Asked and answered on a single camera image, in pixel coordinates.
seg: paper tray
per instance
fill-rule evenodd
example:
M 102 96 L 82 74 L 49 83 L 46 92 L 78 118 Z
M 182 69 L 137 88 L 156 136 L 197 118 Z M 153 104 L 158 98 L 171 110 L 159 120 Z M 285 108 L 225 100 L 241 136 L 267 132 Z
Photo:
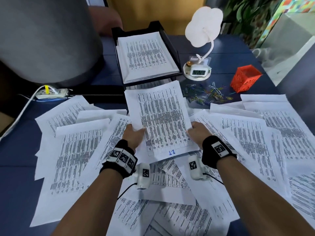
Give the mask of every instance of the paper tray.
M 132 36 L 132 35 L 142 35 L 142 34 L 147 34 L 147 33 L 152 33 L 152 32 L 157 32 L 157 31 L 160 33 L 161 38 L 162 38 L 162 40 L 163 40 L 167 50 L 171 54 L 171 57 L 173 58 L 176 66 L 179 69 L 179 72 L 178 73 L 174 73 L 174 74 L 170 74 L 170 75 L 164 75 L 164 76 L 160 76 L 160 77 L 155 77 L 155 78 L 151 78 L 151 79 L 146 79 L 146 80 L 141 80 L 141 81 L 136 81 L 136 82 L 124 84 L 123 77 L 121 75 L 119 59 L 118 59 L 118 55 L 117 55 L 117 49 L 116 49 L 118 37 L 127 37 L 127 36 Z M 171 77 L 176 77 L 176 76 L 183 75 L 183 70 L 182 70 L 182 67 L 180 66 L 180 62 L 179 62 L 178 51 L 172 45 L 172 43 L 169 40 L 166 32 L 164 31 L 164 28 L 162 27 L 162 25 L 160 24 L 159 21 L 152 21 L 152 22 L 150 22 L 148 28 L 141 29 L 141 30 L 123 31 L 120 27 L 115 27 L 115 28 L 112 28 L 112 33 L 113 33 L 113 38 L 114 38 L 114 41 L 115 41 L 115 53 L 116 53 L 116 59 L 117 59 L 117 63 L 118 63 L 119 75 L 120 75 L 120 78 L 122 80 L 124 88 L 126 88 L 128 86 L 134 86 L 134 85 L 138 85 L 138 84 L 150 83 L 150 82 L 161 80 L 161 79 L 168 79 L 168 78 L 171 78 Z

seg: desk lamp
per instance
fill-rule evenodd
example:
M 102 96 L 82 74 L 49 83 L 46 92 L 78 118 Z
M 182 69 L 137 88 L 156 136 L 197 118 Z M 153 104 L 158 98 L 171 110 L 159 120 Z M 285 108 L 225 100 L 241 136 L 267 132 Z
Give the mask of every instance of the desk lamp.
M 218 8 L 200 7 L 188 23 L 185 36 L 194 47 L 202 47 L 211 42 L 210 50 L 201 57 L 196 54 L 195 61 L 191 58 L 183 66 L 187 79 L 202 81 L 210 77 L 211 67 L 208 66 L 207 56 L 214 47 L 214 40 L 218 37 L 223 20 L 223 12 Z

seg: dark blue desk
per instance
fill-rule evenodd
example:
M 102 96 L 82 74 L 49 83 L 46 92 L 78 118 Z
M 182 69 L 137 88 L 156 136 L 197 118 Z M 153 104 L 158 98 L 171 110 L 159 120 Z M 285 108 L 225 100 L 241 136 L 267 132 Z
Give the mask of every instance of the dark blue desk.
M 181 64 L 189 55 L 205 54 L 210 47 L 194 48 L 184 36 L 170 36 L 177 48 Z M 121 85 L 121 79 L 116 62 L 114 41 L 102 39 L 106 66 L 92 81 L 93 85 Z M 236 36 L 222 35 L 215 40 L 215 47 L 210 55 L 212 74 L 208 82 L 216 82 L 229 86 L 231 79 L 239 66 L 252 64 L 265 73 L 254 58 L 248 47 Z M 247 91 L 248 94 L 278 94 L 270 78 L 264 74 Z M 234 101 L 240 96 L 233 95 Z M 61 102 L 32 103 L 14 130 L 0 142 L 0 235 L 3 236 L 46 236 L 50 235 L 58 222 L 29 228 L 33 218 L 42 179 L 34 181 L 41 132 L 35 118 L 52 109 Z M 104 109 L 122 109 L 124 104 L 100 104 Z M 240 220 L 230 224 L 228 235 L 248 235 Z

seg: forearm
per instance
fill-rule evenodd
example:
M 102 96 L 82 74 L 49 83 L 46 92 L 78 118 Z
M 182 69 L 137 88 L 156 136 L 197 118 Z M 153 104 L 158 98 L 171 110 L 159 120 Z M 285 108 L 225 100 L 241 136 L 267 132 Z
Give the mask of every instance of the forearm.
M 280 195 L 234 157 L 217 168 L 234 206 L 251 235 L 314 235 L 315 230 Z
M 52 235 L 106 235 L 122 182 L 117 171 L 103 170 L 62 218 Z

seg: orange mesh container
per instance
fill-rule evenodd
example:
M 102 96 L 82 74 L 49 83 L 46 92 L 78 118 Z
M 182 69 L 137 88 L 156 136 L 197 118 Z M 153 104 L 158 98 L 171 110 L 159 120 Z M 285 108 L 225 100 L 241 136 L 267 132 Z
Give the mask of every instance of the orange mesh container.
M 232 79 L 231 87 L 237 93 L 249 90 L 260 76 L 262 73 L 251 64 L 238 67 Z

